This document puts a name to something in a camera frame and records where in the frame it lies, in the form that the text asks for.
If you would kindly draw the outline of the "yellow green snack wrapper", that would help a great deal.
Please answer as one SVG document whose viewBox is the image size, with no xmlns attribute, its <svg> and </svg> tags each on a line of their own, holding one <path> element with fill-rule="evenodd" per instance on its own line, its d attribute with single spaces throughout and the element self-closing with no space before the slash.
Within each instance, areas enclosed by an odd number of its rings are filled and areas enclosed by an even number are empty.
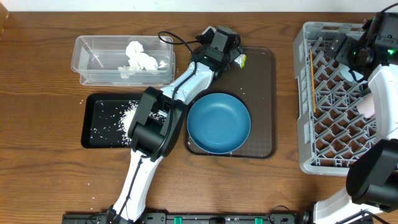
<svg viewBox="0 0 398 224">
<path fill-rule="evenodd" d="M 234 62 L 239 65 L 240 68 L 244 68 L 247 56 L 245 54 L 239 55 L 235 58 Z"/>
</svg>

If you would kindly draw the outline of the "light blue bowl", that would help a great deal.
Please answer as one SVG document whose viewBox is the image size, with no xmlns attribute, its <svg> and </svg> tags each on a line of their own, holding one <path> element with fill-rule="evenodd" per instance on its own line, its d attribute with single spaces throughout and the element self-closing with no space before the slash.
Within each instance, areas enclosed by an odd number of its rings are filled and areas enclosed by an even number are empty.
<svg viewBox="0 0 398 224">
<path fill-rule="evenodd" d="M 353 78 L 353 75 L 349 72 L 349 67 L 347 67 L 346 65 L 339 63 L 339 67 L 340 67 L 340 73 L 341 75 L 348 80 L 349 82 L 358 82 L 360 79 L 362 79 L 363 75 L 353 71 L 356 79 Z"/>
</svg>

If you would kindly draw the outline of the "pink plastic cup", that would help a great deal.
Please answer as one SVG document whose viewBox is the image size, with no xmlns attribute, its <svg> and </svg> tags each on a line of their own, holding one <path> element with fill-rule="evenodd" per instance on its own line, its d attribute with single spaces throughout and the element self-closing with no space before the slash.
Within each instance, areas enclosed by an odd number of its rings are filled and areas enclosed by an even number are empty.
<svg viewBox="0 0 398 224">
<path fill-rule="evenodd" d="M 369 93 L 363 96 L 356 107 L 358 112 L 363 114 L 365 118 L 372 118 L 375 115 L 373 94 Z"/>
</svg>

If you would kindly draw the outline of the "wooden chopstick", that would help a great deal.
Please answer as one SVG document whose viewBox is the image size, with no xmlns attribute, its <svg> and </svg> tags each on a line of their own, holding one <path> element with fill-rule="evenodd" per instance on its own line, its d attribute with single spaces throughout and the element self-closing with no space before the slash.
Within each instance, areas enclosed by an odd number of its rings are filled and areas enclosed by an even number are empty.
<svg viewBox="0 0 398 224">
<path fill-rule="evenodd" d="M 312 49 L 310 49 L 310 74 L 311 74 L 311 88 L 312 88 L 312 109 L 313 113 L 316 112 L 316 97 L 315 97 L 315 82 L 314 82 L 314 71 L 313 71 L 313 54 Z"/>
</svg>

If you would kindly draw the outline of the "dark blue plate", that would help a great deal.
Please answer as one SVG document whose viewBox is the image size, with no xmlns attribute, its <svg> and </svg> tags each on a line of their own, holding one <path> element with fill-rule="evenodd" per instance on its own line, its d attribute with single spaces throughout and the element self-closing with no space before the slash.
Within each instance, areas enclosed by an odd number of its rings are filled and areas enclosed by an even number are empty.
<svg viewBox="0 0 398 224">
<path fill-rule="evenodd" d="M 210 93 L 190 108 L 187 131 L 192 141 L 207 153 L 229 154 L 248 139 L 251 115 L 237 97 Z"/>
</svg>

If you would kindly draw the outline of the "white paper napkin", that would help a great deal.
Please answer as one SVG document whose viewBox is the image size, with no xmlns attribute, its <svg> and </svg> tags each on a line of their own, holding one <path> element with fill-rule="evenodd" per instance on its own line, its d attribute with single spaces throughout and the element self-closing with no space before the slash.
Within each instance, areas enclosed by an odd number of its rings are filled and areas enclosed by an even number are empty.
<svg viewBox="0 0 398 224">
<path fill-rule="evenodd" d="M 138 41 L 129 43 L 126 47 L 126 55 L 129 57 L 129 66 L 118 67 L 121 78 L 129 78 L 130 72 L 158 70 L 156 59 L 144 53 L 144 48 Z"/>
</svg>

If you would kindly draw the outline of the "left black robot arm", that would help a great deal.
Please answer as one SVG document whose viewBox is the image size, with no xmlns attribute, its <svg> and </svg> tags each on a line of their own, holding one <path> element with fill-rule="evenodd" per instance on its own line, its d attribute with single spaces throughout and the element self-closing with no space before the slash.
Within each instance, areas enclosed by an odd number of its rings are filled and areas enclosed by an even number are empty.
<svg viewBox="0 0 398 224">
<path fill-rule="evenodd" d="M 188 105 L 243 54 L 234 30 L 209 26 L 196 37 L 187 70 L 161 89 L 146 88 L 127 132 L 131 160 L 116 203 L 106 212 L 107 223 L 134 223 L 146 207 L 147 193 L 161 160 L 174 148 Z"/>
</svg>

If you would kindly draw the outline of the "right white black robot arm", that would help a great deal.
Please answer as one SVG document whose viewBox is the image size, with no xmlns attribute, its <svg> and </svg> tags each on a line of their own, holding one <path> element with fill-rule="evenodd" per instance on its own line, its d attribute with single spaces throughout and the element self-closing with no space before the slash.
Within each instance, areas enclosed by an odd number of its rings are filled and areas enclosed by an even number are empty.
<svg viewBox="0 0 398 224">
<path fill-rule="evenodd" d="M 383 9 L 362 28 L 359 40 L 338 34 L 326 56 L 367 81 L 376 143 L 349 168 L 345 188 L 314 205 L 311 223 L 383 223 L 379 213 L 397 210 L 397 14 Z"/>
</svg>

